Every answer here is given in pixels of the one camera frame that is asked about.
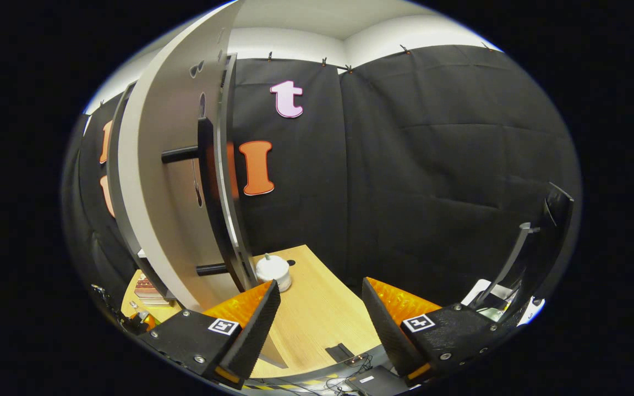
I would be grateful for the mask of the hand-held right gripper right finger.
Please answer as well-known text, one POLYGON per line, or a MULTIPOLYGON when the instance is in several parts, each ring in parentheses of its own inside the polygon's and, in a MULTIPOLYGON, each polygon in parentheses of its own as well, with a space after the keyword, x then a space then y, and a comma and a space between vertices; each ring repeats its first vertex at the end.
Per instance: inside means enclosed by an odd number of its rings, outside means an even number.
POLYGON ((370 277, 362 299, 388 359, 408 386, 440 380, 471 366, 510 333, 465 304, 439 306, 370 277))

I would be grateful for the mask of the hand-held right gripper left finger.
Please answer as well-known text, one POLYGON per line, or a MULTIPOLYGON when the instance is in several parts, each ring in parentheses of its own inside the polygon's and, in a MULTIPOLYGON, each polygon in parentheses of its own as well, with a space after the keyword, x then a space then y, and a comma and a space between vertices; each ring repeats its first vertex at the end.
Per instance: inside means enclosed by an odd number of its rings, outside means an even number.
POLYGON ((141 344, 207 381, 242 389, 266 343, 280 305, 275 280, 196 312, 191 309, 138 336, 141 344))

